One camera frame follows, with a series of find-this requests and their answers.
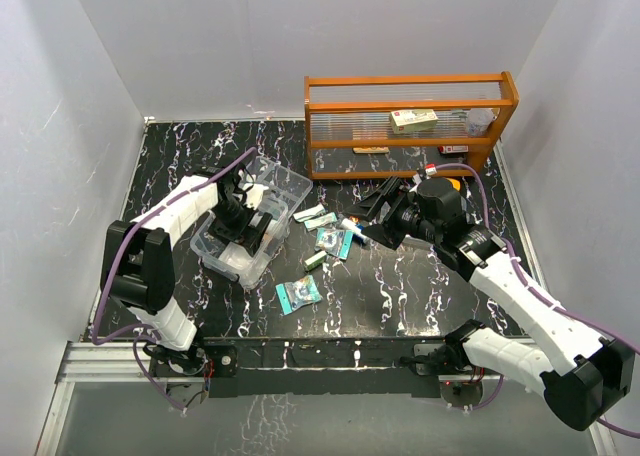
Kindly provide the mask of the clear kit lid black handle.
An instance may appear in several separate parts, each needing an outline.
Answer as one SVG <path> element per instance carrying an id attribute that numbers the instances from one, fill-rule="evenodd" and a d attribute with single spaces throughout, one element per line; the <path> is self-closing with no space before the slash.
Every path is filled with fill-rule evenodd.
<path id="1" fill-rule="evenodd" d="M 402 245 L 405 247 L 411 247 L 414 249 L 421 249 L 421 250 L 429 250 L 432 247 L 432 244 L 430 242 L 424 241 L 422 239 L 414 238 L 409 235 L 407 235 L 404 238 Z"/>

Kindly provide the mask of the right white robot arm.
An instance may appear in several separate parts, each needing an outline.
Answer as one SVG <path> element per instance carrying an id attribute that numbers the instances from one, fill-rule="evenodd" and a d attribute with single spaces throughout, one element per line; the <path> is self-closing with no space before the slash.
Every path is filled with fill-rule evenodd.
<path id="1" fill-rule="evenodd" d="M 520 344 L 470 320 L 445 337 L 442 351 L 453 370 L 476 366 L 517 381 L 577 431 L 630 392 L 638 349 L 569 313 L 524 272 L 505 240 L 471 221 L 450 180 L 408 187 L 390 177 L 346 214 L 365 222 L 365 237 L 389 249 L 407 237 L 430 244 L 442 264 L 497 302 L 535 343 Z"/>

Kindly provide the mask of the teal tape packet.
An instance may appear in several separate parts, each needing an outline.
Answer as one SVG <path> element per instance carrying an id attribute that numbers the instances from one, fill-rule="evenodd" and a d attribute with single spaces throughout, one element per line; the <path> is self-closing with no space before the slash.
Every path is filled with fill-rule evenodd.
<path id="1" fill-rule="evenodd" d="M 340 260 L 348 258 L 353 241 L 353 232 L 344 229 L 318 228 L 315 250 L 324 251 Z"/>

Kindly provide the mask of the clear plastic medicine kit box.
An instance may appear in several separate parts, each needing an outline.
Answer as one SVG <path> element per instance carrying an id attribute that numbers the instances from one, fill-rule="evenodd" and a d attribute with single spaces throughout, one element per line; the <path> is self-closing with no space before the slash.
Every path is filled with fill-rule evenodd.
<path id="1" fill-rule="evenodd" d="M 263 200 L 249 229 L 254 229 L 265 214 L 270 214 L 272 220 L 254 255 L 250 255 L 239 243 L 227 243 L 210 234 L 209 228 L 215 221 L 213 214 L 196 230 L 190 247 L 205 268 L 240 284 L 246 290 L 254 289 L 289 234 L 289 210 L 283 200 Z"/>

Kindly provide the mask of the white blue gauze packet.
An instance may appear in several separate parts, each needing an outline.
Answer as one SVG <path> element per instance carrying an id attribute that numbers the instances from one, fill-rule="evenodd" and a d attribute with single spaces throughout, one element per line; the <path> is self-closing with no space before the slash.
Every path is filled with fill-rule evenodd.
<path id="1" fill-rule="evenodd" d="M 253 257 L 243 246 L 228 244 L 219 256 L 219 261 L 236 272 L 245 271 L 253 262 Z"/>

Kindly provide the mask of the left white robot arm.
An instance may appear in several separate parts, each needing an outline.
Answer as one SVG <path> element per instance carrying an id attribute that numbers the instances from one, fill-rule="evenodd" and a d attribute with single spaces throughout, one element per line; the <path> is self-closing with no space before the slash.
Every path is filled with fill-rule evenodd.
<path id="1" fill-rule="evenodd" d="M 207 352 L 194 342 L 197 328 L 173 296 L 173 248 L 201 216 L 211 212 L 208 233 L 253 256 L 273 219 L 259 209 L 268 192 L 269 187 L 258 183 L 240 162 L 222 170 L 204 168 L 183 177 L 146 213 L 129 222 L 114 221 L 106 234 L 94 326 L 99 326 L 110 298 L 134 314 L 153 342 L 173 351 L 171 361 L 182 373 L 200 372 Z"/>

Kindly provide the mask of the white blue cylinder bottle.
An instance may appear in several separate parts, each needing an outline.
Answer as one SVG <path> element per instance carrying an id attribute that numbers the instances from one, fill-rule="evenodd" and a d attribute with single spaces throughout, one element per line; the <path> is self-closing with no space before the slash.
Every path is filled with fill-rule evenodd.
<path id="1" fill-rule="evenodd" d="M 353 237 L 356 238 L 361 244 L 367 245 L 370 239 L 363 234 L 363 227 L 350 218 L 343 218 L 340 221 L 340 227 L 344 230 L 351 231 Z"/>

